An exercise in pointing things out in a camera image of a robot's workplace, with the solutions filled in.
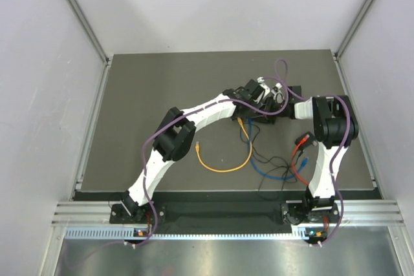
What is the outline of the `aluminium frame rail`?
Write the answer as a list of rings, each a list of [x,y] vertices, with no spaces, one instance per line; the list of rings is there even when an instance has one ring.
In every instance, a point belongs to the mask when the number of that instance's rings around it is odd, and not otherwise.
[[[404,220],[394,200],[345,200],[343,226],[403,226]],[[103,226],[109,224],[107,202],[60,202],[54,226]]]

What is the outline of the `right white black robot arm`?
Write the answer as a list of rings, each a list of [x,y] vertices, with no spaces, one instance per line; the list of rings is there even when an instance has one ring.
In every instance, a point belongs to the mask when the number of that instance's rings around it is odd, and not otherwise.
[[[301,203],[281,205],[286,221],[299,224],[336,220],[338,207],[335,198],[339,196],[336,177],[342,158],[351,142],[358,137],[359,125],[356,120],[351,101],[346,95],[317,96],[305,99],[287,89],[286,98],[281,93],[281,84],[269,88],[261,82],[264,88],[262,100],[270,112],[280,109],[284,104],[287,108],[282,112],[294,120],[312,120],[313,140],[318,146],[314,174],[307,183]]]

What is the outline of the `black power adapter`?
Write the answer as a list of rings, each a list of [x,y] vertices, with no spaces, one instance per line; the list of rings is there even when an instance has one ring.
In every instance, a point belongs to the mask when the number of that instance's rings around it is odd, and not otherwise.
[[[310,146],[317,146],[318,141],[310,131],[302,134],[300,137],[296,138],[295,145],[300,151],[304,151],[306,148]]]

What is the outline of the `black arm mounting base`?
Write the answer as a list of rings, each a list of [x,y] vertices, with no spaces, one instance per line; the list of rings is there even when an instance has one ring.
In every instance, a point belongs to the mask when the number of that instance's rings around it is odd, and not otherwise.
[[[158,202],[156,234],[220,235],[290,233],[292,225],[323,224],[323,216],[305,215],[301,203]]]

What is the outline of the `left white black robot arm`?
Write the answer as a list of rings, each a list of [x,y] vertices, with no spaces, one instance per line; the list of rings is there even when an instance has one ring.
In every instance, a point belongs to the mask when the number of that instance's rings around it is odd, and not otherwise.
[[[265,110],[275,96],[265,79],[250,80],[244,87],[226,89],[215,98],[192,108],[171,108],[155,133],[142,147],[143,169],[136,182],[122,195],[124,214],[140,222],[147,213],[152,194],[166,171],[183,159],[195,133],[225,118],[249,118]]]

